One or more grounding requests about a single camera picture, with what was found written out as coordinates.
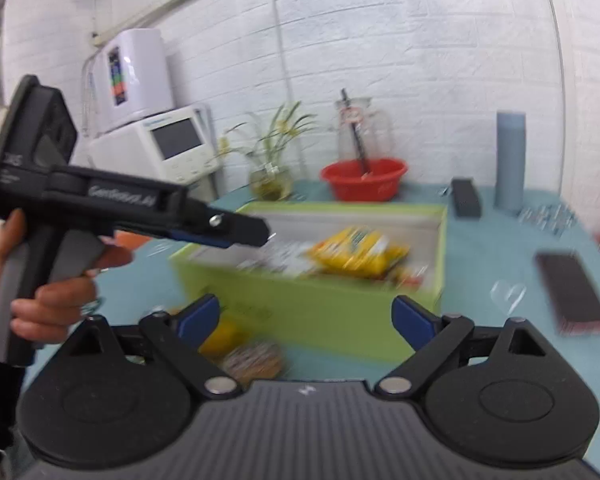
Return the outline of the red plastic basin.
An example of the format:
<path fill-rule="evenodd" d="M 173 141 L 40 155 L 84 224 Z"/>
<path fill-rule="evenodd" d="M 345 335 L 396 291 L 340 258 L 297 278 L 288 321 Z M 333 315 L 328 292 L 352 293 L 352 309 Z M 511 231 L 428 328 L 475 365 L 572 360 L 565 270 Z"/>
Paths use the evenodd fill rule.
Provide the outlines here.
<path fill-rule="evenodd" d="M 407 163 L 397 158 L 371 159 L 368 163 L 370 172 L 363 174 L 356 159 L 333 162 L 322 169 L 321 178 L 329 184 L 336 199 L 342 202 L 381 203 L 392 200 L 407 173 Z"/>

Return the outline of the white and red snack packet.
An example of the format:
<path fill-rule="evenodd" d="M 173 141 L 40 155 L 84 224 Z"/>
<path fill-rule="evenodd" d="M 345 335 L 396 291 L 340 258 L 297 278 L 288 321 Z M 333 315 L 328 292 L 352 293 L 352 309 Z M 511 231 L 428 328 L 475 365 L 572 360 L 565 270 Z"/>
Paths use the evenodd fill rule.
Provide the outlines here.
<path fill-rule="evenodd" d="M 282 274 L 287 278 L 310 275 L 321 269 L 309 255 L 311 247 L 311 243 L 303 242 L 269 242 L 236 268 Z"/>

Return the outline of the white machine with screen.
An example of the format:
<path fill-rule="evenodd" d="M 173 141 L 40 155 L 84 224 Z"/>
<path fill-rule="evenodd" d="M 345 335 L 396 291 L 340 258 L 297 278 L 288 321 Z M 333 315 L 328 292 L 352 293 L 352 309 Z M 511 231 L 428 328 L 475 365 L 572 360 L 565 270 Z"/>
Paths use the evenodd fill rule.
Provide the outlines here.
<path fill-rule="evenodd" d="M 198 200 L 218 197 L 220 160 L 202 105 L 169 110 L 106 133 L 90 144 L 88 156 L 100 170 L 184 185 Z"/>

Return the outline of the orchid plant in glass vase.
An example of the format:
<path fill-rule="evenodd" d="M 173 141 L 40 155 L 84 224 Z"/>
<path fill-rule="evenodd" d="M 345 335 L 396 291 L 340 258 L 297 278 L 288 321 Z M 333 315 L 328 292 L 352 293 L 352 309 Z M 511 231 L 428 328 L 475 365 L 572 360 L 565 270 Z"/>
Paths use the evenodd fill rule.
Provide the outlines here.
<path fill-rule="evenodd" d="M 288 145 L 315 129 L 315 115 L 300 101 L 280 104 L 269 120 L 248 112 L 248 120 L 227 128 L 216 141 L 216 157 L 239 155 L 249 165 L 248 185 L 260 202 L 280 202 L 292 194 L 294 178 L 284 163 Z"/>

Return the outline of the grey cylindrical bottle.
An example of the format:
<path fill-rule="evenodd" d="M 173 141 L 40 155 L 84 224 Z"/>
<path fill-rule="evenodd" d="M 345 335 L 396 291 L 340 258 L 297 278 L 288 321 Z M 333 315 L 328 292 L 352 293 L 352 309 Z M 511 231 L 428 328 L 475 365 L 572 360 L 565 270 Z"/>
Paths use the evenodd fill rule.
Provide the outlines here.
<path fill-rule="evenodd" d="M 508 214 L 524 206 L 524 172 L 527 147 L 526 115 L 496 114 L 496 182 L 494 205 Z"/>

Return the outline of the black rectangular case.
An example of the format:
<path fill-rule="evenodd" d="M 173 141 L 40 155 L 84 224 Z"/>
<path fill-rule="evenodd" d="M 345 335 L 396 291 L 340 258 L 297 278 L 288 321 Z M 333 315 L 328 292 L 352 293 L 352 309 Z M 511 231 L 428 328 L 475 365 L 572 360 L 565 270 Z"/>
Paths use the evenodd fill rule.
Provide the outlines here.
<path fill-rule="evenodd" d="M 451 193 L 457 218 L 478 220 L 482 216 L 480 196 L 474 181 L 466 178 L 454 178 L 451 181 Z"/>

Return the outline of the white water purifier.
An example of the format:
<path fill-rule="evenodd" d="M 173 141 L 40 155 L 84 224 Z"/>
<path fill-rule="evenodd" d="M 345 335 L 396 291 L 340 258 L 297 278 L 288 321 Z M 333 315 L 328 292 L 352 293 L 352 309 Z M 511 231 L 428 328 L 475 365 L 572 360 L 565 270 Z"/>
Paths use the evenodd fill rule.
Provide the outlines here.
<path fill-rule="evenodd" d="M 166 49 L 156 28 L 120 32 L 94 59 L 97 133 L 174 109 Z"/>

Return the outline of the green cardboard box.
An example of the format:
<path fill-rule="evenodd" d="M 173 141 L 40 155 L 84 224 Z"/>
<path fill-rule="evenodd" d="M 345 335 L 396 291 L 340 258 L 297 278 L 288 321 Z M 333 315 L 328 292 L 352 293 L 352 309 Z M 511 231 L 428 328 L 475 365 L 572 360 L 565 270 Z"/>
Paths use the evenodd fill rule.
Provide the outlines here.
<path fill-rule="evenodd" d="M 241 271 L 236 266 L 261 248 L 188 244 L 170 258 L 187 300 L 214 295 L 226 318 L 252 334 L 284 344 L 388 363 L 413 354 L 393 328 L 391 304 L 396 296 L 405 295 L 439 313 L 448 223 L 445 207 L 252 202 L 241 211 L 268 222 L 268 243 L 313 246 L 349 226 L 379 231 L 393 244 L 411 247 L 405 269 L 416 282 L 365 281 L 318 271 L 298 278 Z"/>

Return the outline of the smartphone with red case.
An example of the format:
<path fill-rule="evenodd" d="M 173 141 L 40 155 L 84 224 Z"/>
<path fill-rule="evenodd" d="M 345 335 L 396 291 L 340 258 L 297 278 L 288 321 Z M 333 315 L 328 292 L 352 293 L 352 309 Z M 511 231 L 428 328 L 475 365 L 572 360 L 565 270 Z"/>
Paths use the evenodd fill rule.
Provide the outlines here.
<path fill-rule="evenodd" d="M 537 252 L 534 256 L 550 298 L 558 332 L 600 335 L 600 295 L 576 252 Z"/>

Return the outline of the clear glass pitcher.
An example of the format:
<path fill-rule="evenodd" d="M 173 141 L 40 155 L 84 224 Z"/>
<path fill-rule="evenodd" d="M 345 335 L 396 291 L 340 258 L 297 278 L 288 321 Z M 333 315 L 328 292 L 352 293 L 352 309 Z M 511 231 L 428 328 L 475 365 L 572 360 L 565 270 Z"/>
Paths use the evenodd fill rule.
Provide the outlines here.
<path fill-rule="evenodd" d="M 352 160 L 362 176 L 373 172 L 372 162 L 392 154 L 394 135 L 389 114 L 371 98 L 352 98 L 340 90 L 337 110 L 337 148 L 340 160 Z"/>

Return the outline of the yellow snack bag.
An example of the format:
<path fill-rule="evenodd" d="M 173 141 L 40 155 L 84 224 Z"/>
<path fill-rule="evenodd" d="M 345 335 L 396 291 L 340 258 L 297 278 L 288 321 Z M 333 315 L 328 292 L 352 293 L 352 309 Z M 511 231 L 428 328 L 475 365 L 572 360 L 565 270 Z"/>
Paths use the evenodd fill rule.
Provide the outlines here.
<path fill-rule="evenodd" d="M 382 278 L 410 249 L 408 245 L 393 244 L 379 231 L 349 226 L 314 244 L 306 254 L 328 272 L 356 278 Z"/>

